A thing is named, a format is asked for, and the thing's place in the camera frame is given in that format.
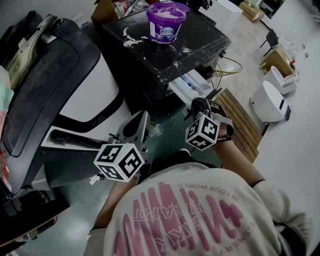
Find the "pink graphic print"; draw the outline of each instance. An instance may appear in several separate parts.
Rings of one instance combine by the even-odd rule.
[[[133,201],[133,226],[128,214],[123,216],[123,229],[116,233],[113,252],[118,256],[127,255],[151,255],[166,256],[165,244],[169,244],[174,251],[183,248],[188,244],[190,251],[196,248],[194,236],[197,234],[203,249],[207,252],[211,250],[203,227],[197,218],[195,210],[200,213],[206,228],[209,230],[214,242],[221,243],[222,232],[225,232],[230,239],[235,239],[237,229],[241,226],[240,220],[244,217],[239,208],[231,203],[228,205],[224,200],[219,203],[211,196],[205,197],[207,205],[212,214],[212,219],[205,212],[201,202],[194,191],[188,193],[184,188],[180,188],[180,195],[187,210],[183,211],[178,203],[177,197],[169,184],[158,183],[160,200],[156,190],[152,187],[140,194],[142,206],[139,201]],[[186,221],[186,216],[192,219],[196,234],[192,234]],[[230,219],[235,228],[230,228],[225,220]],[[147,251],[143,247],[143,240],[147,246]]]

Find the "white sweatshirt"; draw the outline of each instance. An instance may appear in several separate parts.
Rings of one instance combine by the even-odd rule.
[[[117,204],[84,256],[295,255],[312,222],[263,180],[251,188],[226,169],[184,163],[160,171]]]

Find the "concrete floor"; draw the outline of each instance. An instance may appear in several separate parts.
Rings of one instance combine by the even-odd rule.
[[[259,63],[264,49],[260,51],[259,47],[267,33],[268,30],[262,23],[254,24],[244,16],[240,17],[237,26],[227,35],[232,40],[227,57],[241,63],[243,71],[223,77],[220,83],[221,87],[228,88],[232,92],[260,129],[263,125],[253,112],[249,98],[261,85],[263,74],[259,70]],[[87,234],[106,201],[112,185],[113,181],[110,180],[98,181],[94,185],[90,185],[88,180],[83,180],[60,187],[59,190],[71,207],[59,216],[56,225],[16,252],[20,256],[82,255]]]

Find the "person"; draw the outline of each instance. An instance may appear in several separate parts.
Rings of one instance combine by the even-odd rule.
[[[226,134],[221,125],[218,136]],[[306,214],[233,141],[215,152],[224,169],[181,150],[139,185],[116,181],[83,255],[305,255],[313,233]]]

